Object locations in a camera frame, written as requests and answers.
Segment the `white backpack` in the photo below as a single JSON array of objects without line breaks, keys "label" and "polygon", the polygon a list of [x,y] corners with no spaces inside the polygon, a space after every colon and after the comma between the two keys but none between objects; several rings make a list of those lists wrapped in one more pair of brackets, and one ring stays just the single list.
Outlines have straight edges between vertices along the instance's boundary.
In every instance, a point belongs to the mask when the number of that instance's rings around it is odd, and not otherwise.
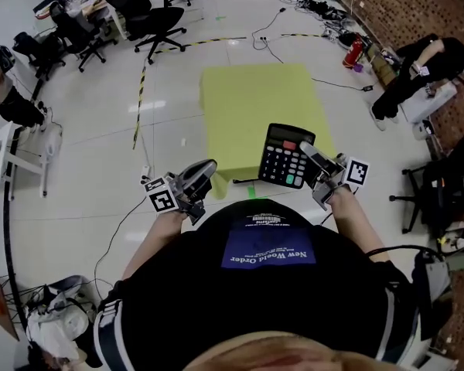
[{"label": "white backpack", "polygon": [[438,250],[450,255],[464,250],[464,221],[452,223],[438,239]]}]

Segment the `person's left forearm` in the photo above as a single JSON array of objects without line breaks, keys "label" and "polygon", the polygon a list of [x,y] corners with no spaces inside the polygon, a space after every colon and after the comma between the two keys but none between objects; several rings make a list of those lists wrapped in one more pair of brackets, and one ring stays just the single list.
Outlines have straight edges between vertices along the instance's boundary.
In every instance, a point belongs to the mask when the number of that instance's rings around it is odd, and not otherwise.
[{"label": "person's left forearm", "polygon": [[186,218],[187,215],[180,211],[159,214],[125,268],[121,279],[130,278],[147,260],[180,235]]}]

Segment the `black calculator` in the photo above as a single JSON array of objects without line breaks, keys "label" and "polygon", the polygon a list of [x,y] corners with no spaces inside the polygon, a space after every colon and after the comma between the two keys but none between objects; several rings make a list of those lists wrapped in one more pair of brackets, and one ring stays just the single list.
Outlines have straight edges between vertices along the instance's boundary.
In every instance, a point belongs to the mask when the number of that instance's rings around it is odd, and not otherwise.
[{"label": "black calculator", "polygon": [[277,186],[301,189],[308,177],[308,157],[301,150],[303,141],[314,145],[316,136],[287,124],[268,126],[258,178]]}]

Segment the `dark shoulder bag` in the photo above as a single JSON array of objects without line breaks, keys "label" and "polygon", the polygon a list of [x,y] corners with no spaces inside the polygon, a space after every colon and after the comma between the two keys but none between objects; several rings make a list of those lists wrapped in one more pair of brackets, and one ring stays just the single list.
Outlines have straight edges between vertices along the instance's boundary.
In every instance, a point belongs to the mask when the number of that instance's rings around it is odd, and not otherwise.
[{"label": "dark shoulder bag", "polygon": [[419,247],[411,276],[421,322],[421,340],[425,341],[435,337],[453,313],[449,265],[433,249]]}]

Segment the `red fire extinguisher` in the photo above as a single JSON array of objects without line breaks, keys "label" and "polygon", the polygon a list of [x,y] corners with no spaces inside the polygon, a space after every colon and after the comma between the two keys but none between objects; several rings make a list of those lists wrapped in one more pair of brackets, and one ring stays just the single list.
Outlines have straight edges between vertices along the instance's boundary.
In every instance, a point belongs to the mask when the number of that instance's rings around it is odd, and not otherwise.
[{"label": "red fire extinguisher", "polygon": [[343,59],[343,66],[353,69],[363,54],[364,44],[361,38],[355,39]]}]

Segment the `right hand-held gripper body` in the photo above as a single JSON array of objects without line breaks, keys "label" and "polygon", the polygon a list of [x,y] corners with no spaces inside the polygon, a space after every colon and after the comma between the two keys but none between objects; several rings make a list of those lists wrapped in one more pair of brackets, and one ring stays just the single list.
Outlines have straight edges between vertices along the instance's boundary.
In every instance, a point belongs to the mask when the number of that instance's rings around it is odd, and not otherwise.
[{"label": "right hand-held gripper body", "polygon": [[370,169],[369,163],[343,153],[339,153],[335,158],[316,153],[311,159],[319,168],[312,186],[312,198],[324,210],[327,210],[327,202],[339,187],[363,187]]}]

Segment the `white floor appliance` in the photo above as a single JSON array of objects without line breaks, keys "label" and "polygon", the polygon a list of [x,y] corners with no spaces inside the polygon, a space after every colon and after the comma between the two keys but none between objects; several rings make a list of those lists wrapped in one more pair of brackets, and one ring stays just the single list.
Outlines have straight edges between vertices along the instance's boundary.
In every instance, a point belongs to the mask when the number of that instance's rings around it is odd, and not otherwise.
[{"label": "white floor appliance", "polygon": [[46,162],[51,162],[60,152],[63,142],[63,126],[55,121],[53,109],[46,109],[44,126],[40,128],[43,134],[43,151],[41,156]]}]

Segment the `person's right forearm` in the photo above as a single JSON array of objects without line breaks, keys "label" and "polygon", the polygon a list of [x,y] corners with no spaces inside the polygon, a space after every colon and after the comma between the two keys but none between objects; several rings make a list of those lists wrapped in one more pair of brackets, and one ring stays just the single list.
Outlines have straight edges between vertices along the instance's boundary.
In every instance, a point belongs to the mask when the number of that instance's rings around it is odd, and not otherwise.
[{"label": "person's right forearm", "polygon": [[345,186],[337,188],[328,201],[338,232],[352,240],[365,254],[384,247],[355,195]]}]

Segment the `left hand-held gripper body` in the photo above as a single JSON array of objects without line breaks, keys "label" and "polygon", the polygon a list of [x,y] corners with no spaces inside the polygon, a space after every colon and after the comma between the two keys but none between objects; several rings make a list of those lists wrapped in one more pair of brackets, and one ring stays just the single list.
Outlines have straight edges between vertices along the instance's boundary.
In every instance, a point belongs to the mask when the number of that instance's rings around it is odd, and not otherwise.
[{"label": "left hand-held gripper body", "polygon": [[205,214],[203,201],[191,203],[184,193],[179,175],[171,172],[142,185],[145,196],[158,214],[171,211],[185,213],[194,226]]}]

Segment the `white cloth covered table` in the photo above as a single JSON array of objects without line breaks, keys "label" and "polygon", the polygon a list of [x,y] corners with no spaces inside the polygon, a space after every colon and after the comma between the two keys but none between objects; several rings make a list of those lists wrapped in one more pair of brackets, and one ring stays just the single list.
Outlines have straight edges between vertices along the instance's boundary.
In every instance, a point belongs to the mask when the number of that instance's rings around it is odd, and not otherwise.
[{"label": "white cloth covered table", "polygon": [[401,109],[408,123],[418,124],[449,102],[456,94],[457,89],[450,82],[438,88],[434,97],[429,97],[425,88],[422,88],[402,103]]}]

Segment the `yellow-green tablecloth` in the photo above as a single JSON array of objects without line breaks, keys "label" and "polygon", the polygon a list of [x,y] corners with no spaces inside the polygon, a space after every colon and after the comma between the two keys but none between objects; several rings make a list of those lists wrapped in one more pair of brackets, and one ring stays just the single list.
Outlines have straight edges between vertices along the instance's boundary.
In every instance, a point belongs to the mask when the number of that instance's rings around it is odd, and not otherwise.
[{"label": "yellow-green tablecloth", "polygon": [[224,199],[230,181],[256,179],[270,124],[312,132],[315,146],[336,148],[325,109],[305,65],[269,63],[212,66],[200,77],[207,156],[217,162],[212,194]]}]

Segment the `person's black printed t-shirt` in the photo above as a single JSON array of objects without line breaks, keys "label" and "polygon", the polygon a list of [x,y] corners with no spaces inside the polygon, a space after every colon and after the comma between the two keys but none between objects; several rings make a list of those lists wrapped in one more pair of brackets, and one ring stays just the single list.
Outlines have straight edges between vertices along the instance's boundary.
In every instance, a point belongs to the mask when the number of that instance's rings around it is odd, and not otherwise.
[{"label": "person's black printed t-shirt", "polygon": [[270,199],[234,203],[181,232],[101,303],[97,354],[110,371],[183,371],[254,332],[287,332],[397,365],[418,322],[413,288],[384,248]]}]

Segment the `small white desk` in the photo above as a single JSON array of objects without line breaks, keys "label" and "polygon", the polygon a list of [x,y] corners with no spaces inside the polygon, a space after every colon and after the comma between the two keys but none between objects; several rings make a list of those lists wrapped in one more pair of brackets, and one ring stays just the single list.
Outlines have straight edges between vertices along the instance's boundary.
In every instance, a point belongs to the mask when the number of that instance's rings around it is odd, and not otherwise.
[{"label": "small white desk", "polygon": [[16,129],[19,129],[19,126],[12,122],[0,128],[0,184],[2,182],[9,182],[11,186],[13,185],[15,173],[6,173],[7,167],[9,164],[12,164],[12,167],[19,167],[38,175],[40,177],[39,195],[41,198],[46,198],[46,177],[49,164],[48,153],[47,151],[41,152],[38,164],[28,162],[24,158],[17,156],[12,152],[12,135]]}]

